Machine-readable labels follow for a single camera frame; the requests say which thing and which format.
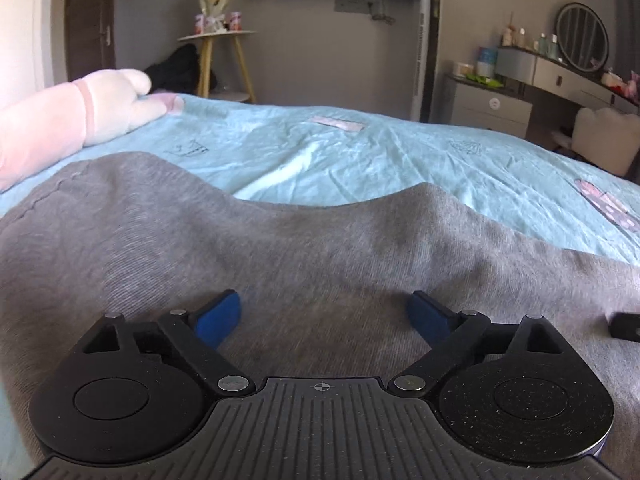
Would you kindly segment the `grey sweatpants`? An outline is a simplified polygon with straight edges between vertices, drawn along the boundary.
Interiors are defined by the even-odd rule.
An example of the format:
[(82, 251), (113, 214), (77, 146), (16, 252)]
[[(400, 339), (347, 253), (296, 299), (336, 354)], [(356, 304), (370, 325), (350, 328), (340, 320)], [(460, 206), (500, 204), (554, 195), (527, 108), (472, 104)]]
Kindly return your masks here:
[(615, 403), (605, 463), (639, 474), (639, 348), (606, 318), (639, 307), (639, 270), (515, 232), (435, 185), (348, 206), (244, 202), (151, 154), (73, 162), (1, 220), (1, 378), (26, 454), (27, 405), (106, 312), (133, 320), (227, 289), (242, 320), (222, 354), (251, 378), (390, 378), (424, 345), (423, 290), (498, 322), (548, 318)]

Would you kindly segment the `white fluffy chair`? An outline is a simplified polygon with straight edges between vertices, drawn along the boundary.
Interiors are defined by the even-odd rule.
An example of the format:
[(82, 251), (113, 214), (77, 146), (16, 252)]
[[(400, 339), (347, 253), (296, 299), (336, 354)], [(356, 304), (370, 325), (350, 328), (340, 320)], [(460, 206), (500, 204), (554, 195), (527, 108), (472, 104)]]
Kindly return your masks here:
[(552, 131), (552, 140), (617, 177), (625, 177), (639, 151), (639, 116), (614, 108), (582, 108), (571, 136)]

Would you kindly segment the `light blue bed sheet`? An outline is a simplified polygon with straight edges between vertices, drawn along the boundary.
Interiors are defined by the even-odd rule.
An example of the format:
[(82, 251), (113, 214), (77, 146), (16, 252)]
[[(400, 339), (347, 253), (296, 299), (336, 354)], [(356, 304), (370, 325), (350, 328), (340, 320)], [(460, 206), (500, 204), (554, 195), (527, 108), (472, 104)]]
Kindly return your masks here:
[(638, 214), (636, 184), (484, 129), (189, 96), (182, 113), (85, 148), (75, 160), (126, 152), (158, 156), (240, 200), (275, 204), (337, 206), (431, 183), (556, 247), (639, 261), (638, 235), (609, 222), (576, 188), (590, 182)]

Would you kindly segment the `white bedside cabinet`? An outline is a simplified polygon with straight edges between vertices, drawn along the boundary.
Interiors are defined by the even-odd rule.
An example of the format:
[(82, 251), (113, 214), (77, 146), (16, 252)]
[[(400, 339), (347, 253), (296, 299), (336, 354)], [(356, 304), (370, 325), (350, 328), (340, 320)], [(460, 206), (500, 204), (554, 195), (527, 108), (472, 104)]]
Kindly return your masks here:
[(446, 125), (497, 131), (526, 138), (533, 105), (504, 92), (448, 75), (439, 120)]

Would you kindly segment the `round wooden side table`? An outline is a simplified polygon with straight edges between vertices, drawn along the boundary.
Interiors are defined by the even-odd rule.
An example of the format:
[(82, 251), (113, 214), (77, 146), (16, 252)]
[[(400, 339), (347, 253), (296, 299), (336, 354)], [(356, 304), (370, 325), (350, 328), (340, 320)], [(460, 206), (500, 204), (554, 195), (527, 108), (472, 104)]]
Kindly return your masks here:
[(243, 49), (254, 30), (224, 30), (183, 36), (180, 44), (198, 47), (200, 76), (196, 95), (204, 99), (256, 104), (257, 96)]

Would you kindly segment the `black bag on floor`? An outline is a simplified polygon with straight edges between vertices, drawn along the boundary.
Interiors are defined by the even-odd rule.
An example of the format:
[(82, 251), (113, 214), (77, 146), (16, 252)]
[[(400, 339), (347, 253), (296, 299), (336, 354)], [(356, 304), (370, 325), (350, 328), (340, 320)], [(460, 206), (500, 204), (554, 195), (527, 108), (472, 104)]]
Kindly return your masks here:
[(198, 93), (201, 63), (194, 44), (178, 47), (165, 61), (152, 64), (144, 72), (152, 81), (151, 92)]

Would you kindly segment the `grey white dressing table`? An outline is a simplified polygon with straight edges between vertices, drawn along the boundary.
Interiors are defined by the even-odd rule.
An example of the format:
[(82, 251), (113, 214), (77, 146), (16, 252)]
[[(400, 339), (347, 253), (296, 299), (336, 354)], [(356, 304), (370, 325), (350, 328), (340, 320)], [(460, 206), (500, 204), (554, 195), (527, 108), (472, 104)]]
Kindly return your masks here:
[(496, 74), (590, 110), (608, 107), (622, 114), (639, 114), (638, 105), (603, 84), (526, 50), (499, 48)]

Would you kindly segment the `round black vanity mirror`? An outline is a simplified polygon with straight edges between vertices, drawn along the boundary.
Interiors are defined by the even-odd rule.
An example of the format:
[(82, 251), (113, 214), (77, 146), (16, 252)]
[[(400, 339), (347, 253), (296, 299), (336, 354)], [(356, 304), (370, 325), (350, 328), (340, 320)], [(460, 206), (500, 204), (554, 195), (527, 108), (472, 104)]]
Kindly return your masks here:
[(567, 3), (556, 14), (555, 35), (563, 60), (575, 70), (597, 73), (610, 54), (608, 31), (600, 16), (579, 2)]

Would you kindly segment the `white tower air conditioner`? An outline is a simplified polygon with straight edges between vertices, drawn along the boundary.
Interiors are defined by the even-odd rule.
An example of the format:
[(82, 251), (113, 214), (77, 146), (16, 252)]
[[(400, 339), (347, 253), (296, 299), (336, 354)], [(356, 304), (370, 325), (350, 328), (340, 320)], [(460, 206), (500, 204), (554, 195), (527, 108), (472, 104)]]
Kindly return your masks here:
[(442, 0), (420, 0), (410, 119), (429, 122), (436, 84)]

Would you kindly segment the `grey curtain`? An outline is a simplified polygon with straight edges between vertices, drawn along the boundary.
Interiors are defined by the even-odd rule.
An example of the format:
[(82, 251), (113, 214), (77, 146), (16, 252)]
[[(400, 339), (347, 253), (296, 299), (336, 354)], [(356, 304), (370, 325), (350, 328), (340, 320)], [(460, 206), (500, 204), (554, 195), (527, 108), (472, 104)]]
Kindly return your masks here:
[(615, 62), (623, 76), (639, 73), (639, 13), (639, 0), (615, 0)]

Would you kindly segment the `dark wooden door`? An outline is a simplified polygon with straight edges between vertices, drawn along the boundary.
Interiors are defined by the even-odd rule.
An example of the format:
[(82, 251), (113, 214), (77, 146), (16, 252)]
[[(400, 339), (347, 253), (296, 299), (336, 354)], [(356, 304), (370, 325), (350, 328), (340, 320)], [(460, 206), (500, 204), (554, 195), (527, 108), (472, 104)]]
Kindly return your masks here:
[(115, 67), (114, 0), (65, 0), (67, 77)]

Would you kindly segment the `wall power socket strip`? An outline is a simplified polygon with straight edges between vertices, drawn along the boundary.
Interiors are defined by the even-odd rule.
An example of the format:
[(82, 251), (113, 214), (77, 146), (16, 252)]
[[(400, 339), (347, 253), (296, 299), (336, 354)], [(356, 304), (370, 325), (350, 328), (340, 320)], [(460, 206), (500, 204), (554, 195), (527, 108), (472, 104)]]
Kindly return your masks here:
[(375, 15), (380, 10), (378, 0), (334, 0), (334, 11), (338, 13)]

